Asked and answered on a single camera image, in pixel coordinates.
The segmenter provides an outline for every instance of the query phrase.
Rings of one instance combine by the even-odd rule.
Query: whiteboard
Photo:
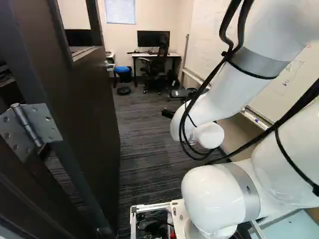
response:
[[[202,79],[221,61],[221,52],[228,49],[219,38],[219,27],[229,3],[230,0],[194,0],[185,68]],[[227,30],[232,40],[237,39],[238,14]],[[248,106],[270,122],[280,119],[319,77],[318,55],[319,43],[308,45]]]

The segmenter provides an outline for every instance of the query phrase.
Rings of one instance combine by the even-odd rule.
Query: door hinge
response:
[[[22,162],[35,147],[63,140],[45,103],[11,105],[0,115],[0,135]]]

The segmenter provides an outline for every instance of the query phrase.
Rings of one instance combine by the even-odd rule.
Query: black mesh chair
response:
[[[140,68],[140,71],[144,73],[148,77],[148,80],[144,84],[143,93],[145,94],[148,90],[154,88],[158,91],[159,95],[161,94],[161,90],[165,88],[165,63],[167,60],[168,54],[168,42],[165,34],[161,36],[162,45],[159,47],[159,52],[156,58],[153,60],[139,57],[145,66]]]

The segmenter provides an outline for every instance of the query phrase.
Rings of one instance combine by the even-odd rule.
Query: blue cushion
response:
[[[124,73],[124,72],[130,72],[130,69],[127,66],[117,66],[115,67],[116,73]]]

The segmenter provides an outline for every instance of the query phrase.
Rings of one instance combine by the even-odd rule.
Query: office chair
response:
[[[145,67],[141,67],[140,70],[149,78],[144,84],[144,94],[146,94],[150,88],[155,88],[160,95],[161,89],[165,87],[165,82],[161,81],[163,77],[166,79],[165,63],[168,54],[168,43],[164,34],[161,36],[161,42],[162,45],[159,47],[158,55],[154,60],[151,61],[144,57],[138,58],[146,65]]]
[[[132,68],[130,66],[117,66],[114,70],[114,85],[113,88],[116,88],[118,78],[116,75],[119,75],[119,82],[122,83],[122,87],[117,89],[118,95],[127,95],[131,92],[131,88],[124,86],[124,83],[129,83],[132,81]]]

